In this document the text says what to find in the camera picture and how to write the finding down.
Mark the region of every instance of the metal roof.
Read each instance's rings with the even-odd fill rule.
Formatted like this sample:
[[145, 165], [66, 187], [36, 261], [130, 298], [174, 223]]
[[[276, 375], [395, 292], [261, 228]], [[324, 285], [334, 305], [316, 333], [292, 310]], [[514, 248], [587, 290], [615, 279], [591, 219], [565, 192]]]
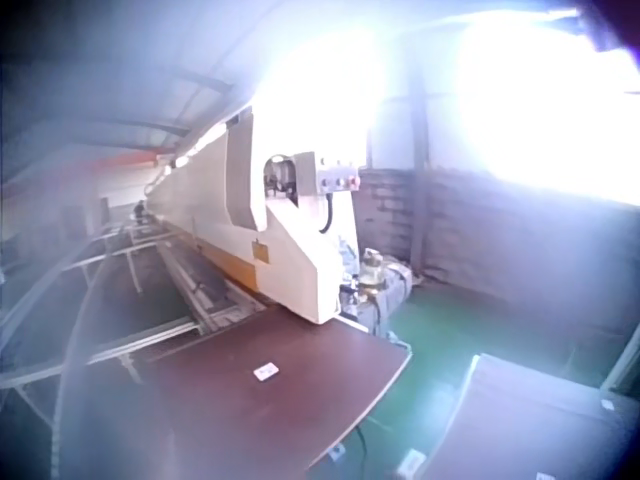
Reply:
[[61, 159], [194, 142], [250, 99], [274, 61], [324, 32], [541, 4], [447, 3], [7, 0], [0, 7], [3, 181]]

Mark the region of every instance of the gray wall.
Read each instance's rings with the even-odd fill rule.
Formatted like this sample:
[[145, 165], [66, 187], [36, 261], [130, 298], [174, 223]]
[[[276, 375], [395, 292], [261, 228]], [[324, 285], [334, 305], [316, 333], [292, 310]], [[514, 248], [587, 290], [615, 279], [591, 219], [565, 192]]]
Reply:
[[[460, 118], [453, 87], [458, 38], [443, 39], [429, 43], [424, 57], [431, 165], [419, 273], [581, 341], [624, 345], [640, 318], [640, 210], [490, 175]], [[373, 169], [361, 170], [354, 207], [360, 247], [408, 261], [415, 176], [399, 78], [372, 128]]]

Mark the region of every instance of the yellow label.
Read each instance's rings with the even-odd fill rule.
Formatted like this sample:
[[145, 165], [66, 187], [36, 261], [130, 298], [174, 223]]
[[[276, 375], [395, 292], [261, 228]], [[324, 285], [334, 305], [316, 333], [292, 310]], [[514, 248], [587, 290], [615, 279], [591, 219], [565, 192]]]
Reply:
[[253, 258], [264, 263], [269, 263], [269, 247], [260, 243], [258, 240], [253, 242]]

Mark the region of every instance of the brick wall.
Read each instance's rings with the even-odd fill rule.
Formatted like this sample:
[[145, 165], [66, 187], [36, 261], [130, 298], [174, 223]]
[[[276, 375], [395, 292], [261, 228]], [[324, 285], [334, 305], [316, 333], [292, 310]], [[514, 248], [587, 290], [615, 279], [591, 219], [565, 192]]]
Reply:
[[[435, 170], [424, 273], [555, 327], [627, 336], [637, 324], [638, 209]], [[363, 171], [354, 195], [360, 247], [408, 260], [413, 176]]]
[[353, 195], [360, 248], [408, 260], [413, 218], [411, 172], [365, 169], [360, 178], [360, 191]]

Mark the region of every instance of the black cable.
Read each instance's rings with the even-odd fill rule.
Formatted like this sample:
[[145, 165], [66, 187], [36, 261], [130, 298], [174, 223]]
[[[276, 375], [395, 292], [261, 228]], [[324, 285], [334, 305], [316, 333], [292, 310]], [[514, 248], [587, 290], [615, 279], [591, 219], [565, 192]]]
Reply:
[[320, 230], [320, 233], [327, 233], [333, 222], [333, 194], [327, 193], [327, 224]]
[[360, 464], [360, 478], [364, 480], [365, 476], [365, 467], [367, 466], [367, 441], [364, 438], [364, 434], [360, 429], [360, 425], [356, 426], [356, 433], [358, 437], [360, 437], [360, 442], [362, 443], [362, 463]]

